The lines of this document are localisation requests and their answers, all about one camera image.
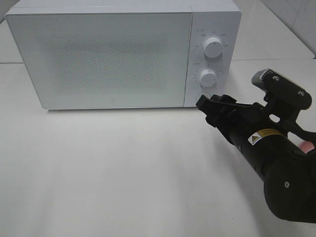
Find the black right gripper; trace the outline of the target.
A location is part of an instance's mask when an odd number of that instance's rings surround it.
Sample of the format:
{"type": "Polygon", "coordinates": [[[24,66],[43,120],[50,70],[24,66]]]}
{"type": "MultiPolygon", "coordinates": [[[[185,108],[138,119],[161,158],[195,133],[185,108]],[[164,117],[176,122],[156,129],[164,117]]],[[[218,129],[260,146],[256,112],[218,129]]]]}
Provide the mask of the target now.
{"type": "Polygon", "coordinates": [[[214,95],[210,99],[202,95],[196,107],[207,114],[206,121],[235,146],[261,129],[272,128],[284,133],[284,129],[264,113],[264,106],[257,102],[241,104],[228,95],[214,95]]]}

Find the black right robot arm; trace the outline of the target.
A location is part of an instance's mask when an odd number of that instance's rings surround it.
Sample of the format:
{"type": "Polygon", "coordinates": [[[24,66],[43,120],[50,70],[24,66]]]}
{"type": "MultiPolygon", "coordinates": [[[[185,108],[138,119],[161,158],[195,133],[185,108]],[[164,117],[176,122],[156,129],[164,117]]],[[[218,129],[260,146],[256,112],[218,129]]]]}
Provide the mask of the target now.
{"type": "Polygon", "coordinates": [[[203,95],[196,106],[263,181],[264,197],[273,215],[287,221],[315,223],[315,155],[294,145],[258,103],[239,104],[228,95],[203,95]]]}

